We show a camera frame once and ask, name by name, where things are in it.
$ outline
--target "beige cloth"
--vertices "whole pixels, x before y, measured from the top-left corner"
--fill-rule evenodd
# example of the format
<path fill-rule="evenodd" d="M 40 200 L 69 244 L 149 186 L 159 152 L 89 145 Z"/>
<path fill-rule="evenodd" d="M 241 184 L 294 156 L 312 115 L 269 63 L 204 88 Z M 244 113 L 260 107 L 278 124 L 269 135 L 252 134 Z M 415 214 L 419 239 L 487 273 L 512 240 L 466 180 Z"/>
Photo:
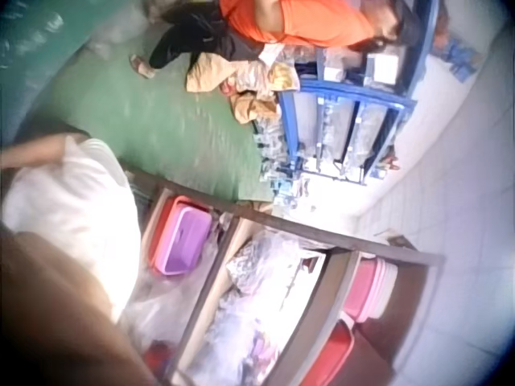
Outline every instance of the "beige cloth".
<path fill-rule="evenodd" d="M 281 117 L 281 110 L 274 97 L 261 100 L 252 92 L 246 92 L 232 95 L 229 100 L 234 117 L 241 124 L 249 123 L 257 117 L 268 119 Z"/>
<path fill-rule="evenodd" d="M 217 54 L 203 52 L 186 75 L 186 91 L 210 92 L 230 77 L 247 61 L 229 62 Z"/>

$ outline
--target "pink plastic basket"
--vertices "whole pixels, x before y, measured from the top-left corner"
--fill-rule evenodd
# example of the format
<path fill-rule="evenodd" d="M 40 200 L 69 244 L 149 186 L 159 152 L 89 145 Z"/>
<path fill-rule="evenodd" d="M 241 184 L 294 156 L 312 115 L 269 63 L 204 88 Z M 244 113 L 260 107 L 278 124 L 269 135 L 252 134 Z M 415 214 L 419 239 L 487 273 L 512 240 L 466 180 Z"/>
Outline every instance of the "pink plastic basket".
<path fill-rule="evenodd" d="M 209 234 L 212 217 L 186 203 L 172 209 L 159 241 L 155 268 L 164 275 L 179 275 L 193 270 Z"/>

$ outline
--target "shelf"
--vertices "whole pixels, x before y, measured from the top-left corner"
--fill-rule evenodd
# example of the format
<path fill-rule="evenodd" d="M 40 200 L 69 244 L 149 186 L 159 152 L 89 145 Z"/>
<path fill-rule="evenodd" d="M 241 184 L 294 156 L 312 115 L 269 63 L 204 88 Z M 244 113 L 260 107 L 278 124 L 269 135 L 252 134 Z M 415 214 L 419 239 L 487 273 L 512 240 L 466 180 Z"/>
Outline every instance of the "shelf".
<path fill-rule="evenodd" d="M 431 51 L 438 18 L 439 0 L 415 0 L 413 11 L 422 23 L 422 43 L 406 50 L 405 64 L 398 82 L 397 92 L 407 97 L 413 95 L 417 83 L 422 79 L 426 57 Z"/>
<path fill-rule="evenodd" d="M 356 133 L 360 129 L 360 118 L 366 105 L 376 104 L 388 108 L 385 120 L 382 122 L 379 133 L 373 143 L 373 148 L 371 149 L 372 156 L 363 165 L 364 173 L 361 183 L 376 168 L 384 156 L 385 150 L 392 143 L 399 125 L 407 120 L 416 106 L 416 101 L 411 100 L 411 97 L 416 84 L 422 79 L 425 71 L 426 57 L 431 51 L 435 34 L 438 9 L 439 0 L 414 0 L 413 12 L 422 22 L 422 42 L 417 47 L 406 50 L 404 65 L 398 77 L 398 84 L 392 92 L 324 80 L 325 50 L 322 48 L 316 49 L 317 79 L 301 79 L 300 92 L 314 93 L 317 96 L 317 142 L 315 156 L 316 169 L 319 173 L 323 153 L 324 106 L 327 101 L 331 99 L 339 100 L 340 98 L 355 102 L 352 122 L 349 126 L 348 137 L 340 160 L 342 162 L 341 173 L 344 173 L 343 164 L 345 157 L 348 154 L 348 148 L 352 146 L 356 139 Z M 279 101 L 282 106 L 283 125 L 290 152 L 291 168 L 294 169 L 297 161 L 296 151 L 299 148 L 295 101 L 291 92 L 281 92 L 280 94 Z"/>
<path fill-rule="evenodd" d="M 341 97 L 352 101 L 375 103 L 389 109 L 413 111 L 417 102 L 375 88 L 365 88 L 354 84 L 329 82 L 326 80 L 301 79 L 300 92 L 312 92 L 326 96 Z"/>
<path fill-rule="evenodd" d="M 279 93 L 279 104 L 282 110 L 282 127 L 288 147 L 290 166 L 295 168 L 299 151 L 299 132 L 297 130 L 297 113 L 292 91 Z"/>

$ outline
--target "black pants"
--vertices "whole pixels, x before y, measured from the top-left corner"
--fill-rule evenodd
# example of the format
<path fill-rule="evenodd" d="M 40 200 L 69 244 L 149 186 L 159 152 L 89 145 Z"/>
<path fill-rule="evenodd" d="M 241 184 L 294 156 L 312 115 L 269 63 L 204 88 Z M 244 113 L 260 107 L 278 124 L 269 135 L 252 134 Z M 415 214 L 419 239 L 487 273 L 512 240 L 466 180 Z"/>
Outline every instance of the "black pants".
<path fill-rule="evenodd" d="M 152 51 L 152 68 L 163 68 L 182 53 L 217 51 L 217 37 L 225 24 L 217 2 L 185 3 L 162 17 L 173 26 Z"/>

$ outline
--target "blue metal rack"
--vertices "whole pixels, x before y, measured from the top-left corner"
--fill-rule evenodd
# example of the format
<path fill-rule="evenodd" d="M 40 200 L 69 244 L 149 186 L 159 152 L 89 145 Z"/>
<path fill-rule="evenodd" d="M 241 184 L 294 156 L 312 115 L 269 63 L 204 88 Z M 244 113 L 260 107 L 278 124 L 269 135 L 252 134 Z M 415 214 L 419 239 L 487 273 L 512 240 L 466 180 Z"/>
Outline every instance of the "blue metal rack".
<path fill-rule="evenodd" d="M 361 116 L 367 104 L 385 106 L 388 110 L 381 128 L 373 143 L 371 156 L 362 166 L 360 183 L 375 170 L 377 164 L 385 154 L 385 150 L 392 143 L 395 133 L 400 125 L 406 122 L 416 105 L 411 100 L 417 83 L 422 79 L 425 71 L 426 57 L 431 50 L 436 19 L 438 17 L 439 0 L 415 0 L 413 11 L 420 18 L 423 25 L 422 41 L 417 47 L 406 50 L 404 65 L 398 78 L 398 83 L 393 92 L 385 92 L 374 88 L 366 88 L 353 84 L 341 84 L 323 80 L 324 50 L 316 50 L 317 79 L 301 79 L 300 92 L 310 92 L 317 96 L 317 124 L 316 124 L 316 168 L 320 174 L 322 159 L 323 119 L 324 106 L 327 101 L 339 101 L 341 99 L 355 102 L 352 122 L 345 141 L 344 153 L 340 161 L 342 165 L 347 156 L 349 147 L 352 147 L 356 134 L 360 130 Z M 299 167 L 297 153 L 299 150 L 299 135 L 297 131 L 297 116 L 295 101 L 292 92 L 280 92 L 279 103 L 282 107 L 282 120 L 285 130 L 288 152 L 290 155 L 290 168 Z M 348 181 L 344 176 L 344 168 L 341 168 L 341 179 Z"/>

